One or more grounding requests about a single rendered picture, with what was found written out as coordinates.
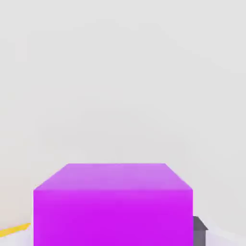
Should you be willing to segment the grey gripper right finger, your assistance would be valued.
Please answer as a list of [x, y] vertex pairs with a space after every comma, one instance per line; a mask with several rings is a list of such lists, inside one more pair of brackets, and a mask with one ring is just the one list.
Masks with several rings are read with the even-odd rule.
[[194, 216], [194, 242], [193, 246], [246, 246], [246, 237], [240, 237], [204, 222]]

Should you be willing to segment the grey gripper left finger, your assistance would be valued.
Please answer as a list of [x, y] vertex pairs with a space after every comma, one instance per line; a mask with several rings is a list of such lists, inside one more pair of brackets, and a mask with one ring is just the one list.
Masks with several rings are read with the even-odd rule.
[[[0, 230], [33, 222], [32, 192], [0, 190]], [[32, 246], [32, 225], [26, 230], [0, 237], [0, 246]]]

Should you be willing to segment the small yellow cube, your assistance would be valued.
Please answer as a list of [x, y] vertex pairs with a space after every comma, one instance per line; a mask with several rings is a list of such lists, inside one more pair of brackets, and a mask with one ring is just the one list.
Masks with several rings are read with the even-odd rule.
[[10, 228], [7, 228], [7, 229], [0, 230], [0, 237], [5, 237], [5, 236], [8, 236], [8, 235], [16, 233], [16, 232], [24, 231], [30, 225], [31, 225], [31, 223], [25, 223], [25, 224], [21, 224], [21, 225], [18, 225], [18, 226], [14, 226], [14, 227], [10, 227]]

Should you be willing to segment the small purple cube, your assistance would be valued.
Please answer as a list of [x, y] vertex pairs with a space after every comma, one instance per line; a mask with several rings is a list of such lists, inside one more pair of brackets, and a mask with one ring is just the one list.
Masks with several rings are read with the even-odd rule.
[[193, 246], [193, 190], [166, 164], [67, 164], [33, 191], [34, 246]]

